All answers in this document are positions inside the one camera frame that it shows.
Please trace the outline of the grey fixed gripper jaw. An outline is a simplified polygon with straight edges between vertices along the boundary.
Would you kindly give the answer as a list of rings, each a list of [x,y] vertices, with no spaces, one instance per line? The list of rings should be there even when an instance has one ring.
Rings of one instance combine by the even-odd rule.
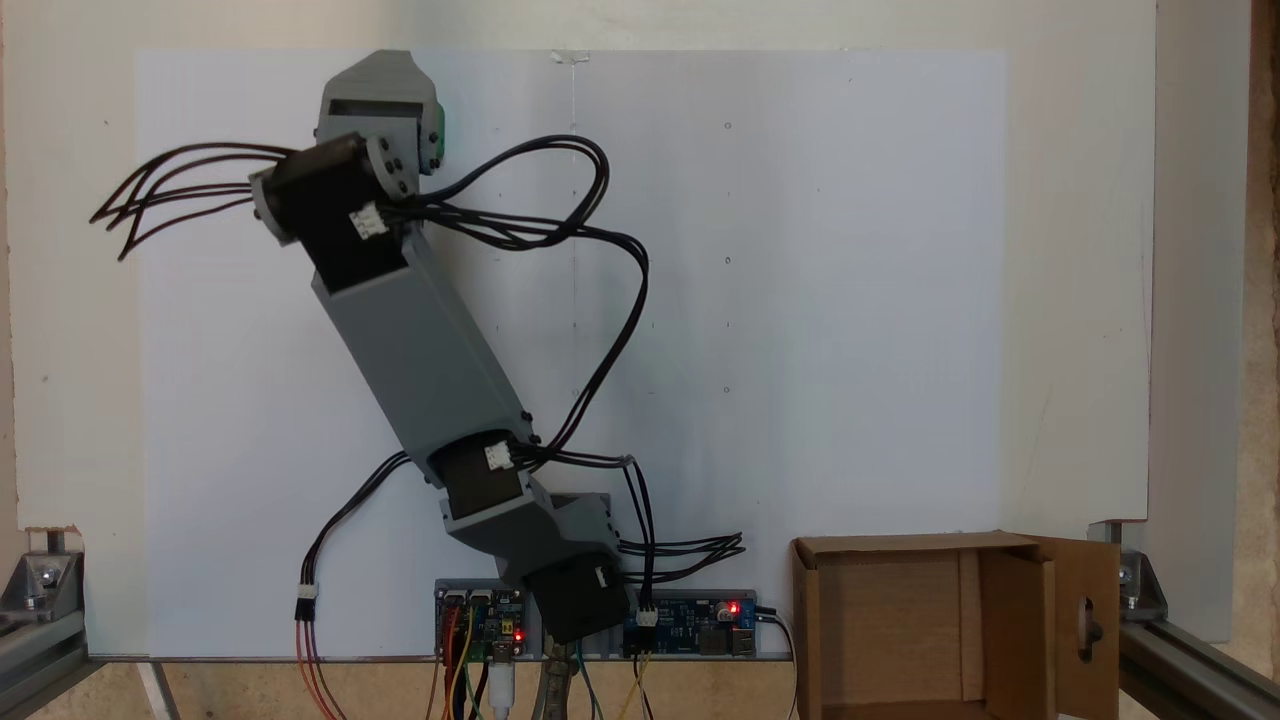
[[[435,102],[436,87],[410,51],[378,50],[333,76],[323,101]]]

